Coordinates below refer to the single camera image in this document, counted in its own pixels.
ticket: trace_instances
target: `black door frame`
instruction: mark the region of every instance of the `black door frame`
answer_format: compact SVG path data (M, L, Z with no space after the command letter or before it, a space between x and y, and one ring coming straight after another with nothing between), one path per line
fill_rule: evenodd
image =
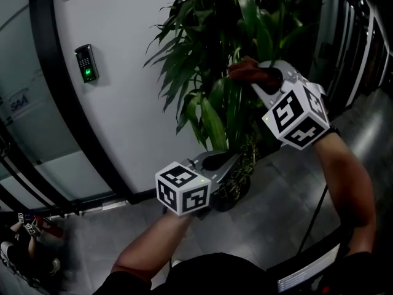
M138 203L96 137L74 90L61 49L53 0L29 0L29 4L41 69L68 129L108 186L131 204Z

